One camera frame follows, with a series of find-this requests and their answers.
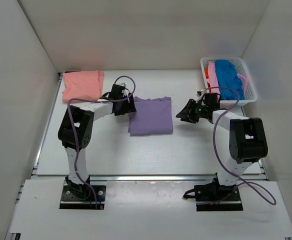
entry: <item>pink cloth in basket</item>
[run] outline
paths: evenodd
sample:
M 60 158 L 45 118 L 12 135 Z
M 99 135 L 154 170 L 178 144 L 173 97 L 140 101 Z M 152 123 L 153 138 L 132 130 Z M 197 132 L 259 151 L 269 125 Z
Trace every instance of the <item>pink cloth in basket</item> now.
M 237 73 L 237 77 L 241 80 L 241 83 L 242 83 L 241 87 L 242 87 L 242 90 L 244 91 L 244 94 L 245 94 L 247 84 L 248 84 L 248 79 L 247 79 L 247 77 L 240 75 L 239 73 Z
M 104 73 L 102 71 L 74 71 L 63 74 L 65 90 L 62 101 L 70 99 L 84 99 L 95 101 L 103 93 Z
M 208 78 L 206 79 L 207 83 L 209 83 L 210 87 L 218 87 L 218 80 L 215 71 L 215 63 L 210 61 L 208 63 Z M 218 93 L 221 94 L 219 88 L 210 89 L 211 93 Z

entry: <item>clothing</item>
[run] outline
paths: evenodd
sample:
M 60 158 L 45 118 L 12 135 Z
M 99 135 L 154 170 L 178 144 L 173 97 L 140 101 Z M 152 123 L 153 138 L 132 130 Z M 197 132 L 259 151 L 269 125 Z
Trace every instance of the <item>clothing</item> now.
M 238 91 L 240 100 L 245 100 L 242 81 L 237 77 L 237 72 L 233 64 L 227 60 L 216 60 L 215 71 L 217 75 L 218 85 Z M 219 89 L 222 100 L 237 100 L 238 96 L 230 89 Z
M 242 90 L 244 91 L 244 94 L 246 93 L 246 88 L 248 85 L 248 79 L 247 77 L 240 75 L 239 73 L 237 73 L 237 77 L 241 80 L 241 84 L 242 84 Z
M 218 80 L 217 80 L 217 76 L 215 72 L 215 63 L 212 61 L 208 63 L 208 76 L 209 78 L 206 80 L 207 80 L 207 83 L 209 83 L 209 87 L 210 88 L 218 87 L 219 85 L 218 85 Z M 221 94 L 219 88 L 212 88 L 209 90 L 209 92 Z
M 208 78 L 209 78 L 209 75 L 208 75 L 208 68 L 205 68 L 205 69 L 204 69 L 204 72 L 205 72 L 205 77 L 206 77 L 206 79 L 208 79 Z
M 66 89 L 62 101 L 70 99 L 98 100 L 103 93 L 104 73 L 102 71 L 74 71 L 63 74 Z
M 173 133 L 172 99 L 170 97 L 141 99 L 134 97 L 137 112 L 129 114 L 130 136 Z

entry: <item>purple cloth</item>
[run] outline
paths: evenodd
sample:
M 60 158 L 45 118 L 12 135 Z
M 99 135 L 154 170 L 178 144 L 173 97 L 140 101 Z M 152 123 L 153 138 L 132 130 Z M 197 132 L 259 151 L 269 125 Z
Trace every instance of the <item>purple cloth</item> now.
M 172 99 L 168 96 L 156 99 L 134 97 L 137 112 L 129 115 L 130 136 L 173 133 Z

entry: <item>white wall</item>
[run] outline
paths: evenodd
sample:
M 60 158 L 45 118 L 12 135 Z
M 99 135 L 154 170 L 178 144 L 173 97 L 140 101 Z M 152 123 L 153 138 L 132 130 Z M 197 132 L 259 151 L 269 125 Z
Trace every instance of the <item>white wall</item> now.
M 58 71 L 198 69 L 240 57 L 269 0 L 19 0 Z
M 0 0 L 0 240 L 30 177 L 57 72 L 15 0 Z
M 244 55 L 258 90 L 245 110 L 264 122 L 266 171 L 277 180 L 292 220 L 292 0 L 272 0 Z

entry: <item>white tabletop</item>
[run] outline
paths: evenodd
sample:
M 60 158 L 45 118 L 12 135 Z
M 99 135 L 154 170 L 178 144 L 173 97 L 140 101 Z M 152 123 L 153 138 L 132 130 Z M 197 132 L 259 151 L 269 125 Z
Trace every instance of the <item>white tabletop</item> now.
M 59 209 L 63 177 L 27 180 L 12 220 L 20 240 L 284 240 L 292 223 L 276 182 L 261 181 L 272 206 L 247 186 L 243 211 L 196 212 L 192 181 L 108 181 L 104 210 Z
M 142 99 L 171 97 L 173 134 L 130 136 L 128 116 L 108 115 L 93 124 L 91 141 L 86 148 L 87 170 L 90 175 L 211 175 L 221 168 L 213 150 L 213 125 L 206 119 L 197 124 L 175 118 L 190 98 L 204 88 L 200 70 L 120 70 L 104 71 L 103 92 L 111 90 L 114 80 L 128 75 L 136 82 L 134 96 Z M 122 79 L 129 89 L 132 84 Z M 67 109 L 62 102 L 61 83 L 51 121 L 39 159 L 37 175 L 68 175 L 67 155 L 58 139 Z M 88 103 L 77 103 L 85 106 Z M 235 113 L 241 113 L 238 107 Z M 229 132 L 218 127 L 217 149 L 223 160 L 229 158 Z M 258 163 L 245 174 L 260 174 Z

